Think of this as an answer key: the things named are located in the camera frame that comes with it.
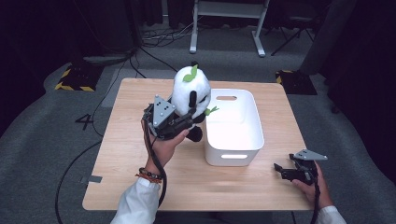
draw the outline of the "hand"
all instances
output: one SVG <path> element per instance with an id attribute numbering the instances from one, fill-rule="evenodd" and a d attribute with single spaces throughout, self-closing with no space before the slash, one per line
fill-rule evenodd
<path id="1" fill-rule="evenodd" d="M 333 205 L 332 199 L 330 198 L 329 188 L 327 187 L 326 181 L 324 180 L 323 173 L 319 165 L 315 162 L 318 169 L 318 185 L 320 189 L 319 196 L 319 209 Z M 291 181 L 298 189 L 300 189 L 306 196 L 309 202 L 315 203 L 315 185 L 306 185 L 300 180 L 293 179 Z"/>
<path id="2" fill-rule="evenodd" d="M 146 141 L 146 133 L 144 132 L 145 130 L 145 122 L 142 120 L 142 129 L 143 129 L 143 133 L 145 134 L 144 136 L 144 141 L 145 141 L 145 145 L 146 145 L 146 149 L 148 150 L 148 161 L 146 162 L 146 170 L 149 172 L 152 172 L 155 175 L 159 175 L 160 171 L 158 170 L 158 168 L 155 166 L 154 161 L 151 158 L 151 153 L 149 151 L 149 144 Z M 149 133 L 149 141 L 152 143 L 155 139 L 155 137 Z M 154 150 L 155 154 L 157 155 L 158 160 L 160 161 L 160 164 L 162 167 L 164 167 L 166 165 L 166 163 L 168 163 L 172 156 L 174 155 L 175 152 L 175 148 L 178 144 L 180 144 L 184 138 L 187 136 L 187 134 L 189 134 L 188 130 L 184 130 L 183 132 L 181 132 L 178 136 L 176 136 L 173 139 L 167 140 L 167 141 L 163 141 L 163 140 L 155 140 L 152 149 Z"/>

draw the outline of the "wooden table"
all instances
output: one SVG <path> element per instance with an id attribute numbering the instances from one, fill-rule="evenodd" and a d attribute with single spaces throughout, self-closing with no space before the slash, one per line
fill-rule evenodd
<path id="1" fill-rule="evenodd" d="M 160 210 L 241 211 L 308 210 L 305 196 L 274 169 L 274 162 L 295 168 L 289 153 L 305 149 L 304 140 L 283 87 L 275 83 L 211 81 L 212 89 L 250 91 L 262 122 L 265 144 L 249 166 L 218 167 L 205 160 L 204 142 L 183 141 L 165 167 L 168 188 Z M 117 210 L 121 194 L 131 186 L 147 160 L 140 120 L 155 94 L 166 99 L 172 79 L 125 78 L 114 104 L 83 206 Z"/>

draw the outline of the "white sleeve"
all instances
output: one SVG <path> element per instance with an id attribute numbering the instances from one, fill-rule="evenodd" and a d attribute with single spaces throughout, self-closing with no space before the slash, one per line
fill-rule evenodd
<path id="1" fill-rule="evenodd" d="M 320 209 L 316 224 L 347 224 L 335 206 Z"/>
<path id="2" fill-rule="evenodd" d="M 121 195 L 117 214 L 111 224 L 152 224 L 158 209 L 159 189 L 159 184 L 137 178 Z"/>

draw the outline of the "white plastic basket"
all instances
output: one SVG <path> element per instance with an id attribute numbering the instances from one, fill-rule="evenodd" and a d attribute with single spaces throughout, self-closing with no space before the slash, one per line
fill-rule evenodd
<path id="1" fill-rule="evenodd" d="M 215 166 L 246 166 L 264 145 L 262 124 L 249 91 L 212 89 L 205 119 L 205 158 Z"/>

